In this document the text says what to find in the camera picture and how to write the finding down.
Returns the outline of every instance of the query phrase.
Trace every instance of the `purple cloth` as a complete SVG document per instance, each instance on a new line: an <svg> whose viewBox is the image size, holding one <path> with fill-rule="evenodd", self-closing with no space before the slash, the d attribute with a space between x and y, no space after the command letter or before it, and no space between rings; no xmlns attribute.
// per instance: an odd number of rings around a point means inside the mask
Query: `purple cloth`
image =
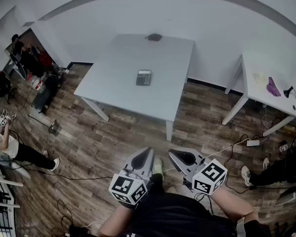
<svg viewBox="0 0 296 237"><path fill-rule="evenodd" d="M281 93L278 91L277 87L275 86L275 83L272 77L268 78L268 85L266 86L266 89L275 97L281 96Z"/></svg>

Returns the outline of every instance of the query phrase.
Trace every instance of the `person sitting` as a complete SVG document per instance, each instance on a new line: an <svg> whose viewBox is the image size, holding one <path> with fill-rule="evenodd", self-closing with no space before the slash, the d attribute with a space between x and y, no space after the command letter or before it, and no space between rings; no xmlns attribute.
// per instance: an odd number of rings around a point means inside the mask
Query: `person sitting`
<svg viewBox="0 0 296 237"><path fill-rule="evenodd" d="M27 45L25 47L23 42L19 41L19 36L17 34L13 35L12 43L12 54L16 57L16 59L25 69L29 70L33 75L43 80L46 76L46 72L43 71L39 62L29 54L31 46Z"/></svg>
<svg viewBox="0 0 296 237"><path fill-rule="evenodd" d="M263 172L261 174L251 173L247 166L241 168L241 175L246 186L263 186L277 182L296 182L296 149L286 158L276 161L270 166L268 158L263 161Z"/></svg>
<svg viewBox="0 0 296 237"><path fill-rule="evenodd" d="M49 169L54 171L60 163L58 158L54 160L48 159L47 151L44 154L40 154L35 149L19 143L15 138L9 135L11 125L11 117L6 116L5 127L0 125L0 154L4 153L11 159L18 161L28 161L40 168Z"/></svg>

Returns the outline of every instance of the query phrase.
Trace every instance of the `white table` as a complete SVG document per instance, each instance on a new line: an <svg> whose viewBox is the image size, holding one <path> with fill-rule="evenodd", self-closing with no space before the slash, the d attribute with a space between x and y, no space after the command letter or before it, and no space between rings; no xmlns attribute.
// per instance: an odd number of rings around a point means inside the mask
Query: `white table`
<svg viewBox="0 0 296 237"><path fill-rule="evenodd" d="M115 37L74 94L82 97L105 121L109 117L94 101L163 119L170 141L194 41L163 37L155 42L145 37ZM150 86L136 85L138 70L152 71Z"/></svg>
<svg viewBox="0 0 296 237"><path fill-rule="evenodd" d="M223 119L222 124L226 125L241 109L241 107L248 101L248 99L252 99L265 105L271 106L289 115L277 125L265 131L263 133L263 137L270 135L271 133L275 132L276 130L280 129L284 125L291 122L294 118L296 118L295 91L291 91L291 93L293 94L290 94L289 98L286 98L283 93L284 90L287 90L290 86L292 86L290 85L289 72L285 73L284 71L285 69L281 68L278 64L275 64L265 55L260 55L258 53L250 51L242 53L239 61L236 64L234 76L230 80L225 94L228 94L229 91L234 87L241 74L243 76L244 82L244 94L239 99L237 104L227 114L227 116ZM266 85L258 84L255 81L254 73L263 73L267 78L272 77L275 86L281 93L281 96L273 96L267 91Z"/></svg>

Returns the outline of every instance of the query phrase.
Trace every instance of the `person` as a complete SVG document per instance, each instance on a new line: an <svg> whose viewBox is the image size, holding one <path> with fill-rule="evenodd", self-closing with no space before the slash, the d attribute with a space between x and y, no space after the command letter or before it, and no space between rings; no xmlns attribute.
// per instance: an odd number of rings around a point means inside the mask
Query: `person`
<svg viewBox="0 0 296 237"><path fill-rule="evenodd" d="M270 236L269 227L259 223L254 208L222 187L216 189L211 199L229 219L211 215L192 198L165 193L159 158L155 159L150 180L153 185L136 209L121 203L99 228L98 237L231 237L236 236L239 220L245 231L241 236Z"/></svg>
<svg viewBox="0 0 296 237"><path fill-rule="evenodd" d="M263 186L277 182L288 181L296 182L296 149L286 158L276 161L270 166L268 158L263 161L263 172L259 175L251 173L247 166L241 168L241 175L245 180L246 186Z"/></svg>
<svg viewBox="0 0 296 237"><path fill-rule="evenodd" d="M18 161L28 161L40 168L49 169L54 171L60 163L58 158L54 160L48 159L47 151L44 151L44 155L37 152L35 149L19 143L11 135L9 135L11 125L11 117L6 116L5 127L0 125L0 154L9 155L10 158Z"/></svg>
<svg viewBox="0 0 296 237"><path fill-rule="evenodd" d="M39 62L29 54L31 51L31 46L24 46L23 42L19 41L19 36L17 34L12 37L12 54L18 59L18 61L23 65L23 67L33 75L39 77L41 80L46 76L46 72L43 71Z"/></svg>

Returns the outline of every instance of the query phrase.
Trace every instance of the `wooden floor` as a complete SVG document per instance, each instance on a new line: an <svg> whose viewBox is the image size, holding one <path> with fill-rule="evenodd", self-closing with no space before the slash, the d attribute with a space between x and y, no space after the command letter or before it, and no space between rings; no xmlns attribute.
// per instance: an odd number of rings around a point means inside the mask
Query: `wooden floor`
<svg viewBox="0 0 296 237"><path fill-rule="evenodd" d="M19 110L13 130L25 144L41 152L48 150L50 158L60 158L60 166L55 173L72 178L113 176L123 166L128 155L146 146L153 146L156 155L164 162L164 169L169 169L173 166L167 152L175 145L194 148L206 156L238 142L243 134L252 138L254 134L261 135L265 130L261 122L264 109L253 101L248 101L226 126L221 125L223 117L240 97L225 95L221 90L191 82L184 87L171 143L166 141L165 122L154 118L103 105L104 112L110 117L110 121L105 122L73 95L88 69L88 66L74 65L64 75L64 83L46 112L49 121L57 119L61 126L62 131L57 136L49 134L46 127L27 117L36 93L30 92L30 88L17 76L12 80L18 88L15 99L10 101L10 105L5 100L0 102L0 111L3 107L11 113ZM282 113L272 108L267 111L267 121L283 117ZM227 165L230 175L228 185L240 192L244 191L246 187L240 176L241 167L245 164L252 171L260 173L265 157L271 163L284 157L279 153L279 143L286 139L290 144L295 134L295 128L288 125L258 147L248 148L244 144L235 146L233 159ZM215 158L223 163L230 154L231 150L228 149ZM25 185L23 188L13 188L17 203L21 205L16 210L18 236L50 236L53 228L60 230L54 229L54 236L64 233L65 230L60 226L62 215L57 210L59 199L73 213L76 226L105 221L118 204L108 193L110 179L69 181L31 171L32 179L29 180L15 171L6 172L10 180ZM188 189L182 186L182 179L176 170L169 170L165 175L164 186L175 185L181 194L191 197ZM278 183L272 187L279 186L287 187L288 184ZM261 222L269 224L273 231L277 221L280 224L288 222L290 226L296 221L296 202L275 206L283 191L285 189L259 189L240 196L255 207ZM203 204L209 208L208 200L204 200ZM223 215L215 204L214 213ZM89 229L95 234L99 226L99 223L95 223Z"/></svg>

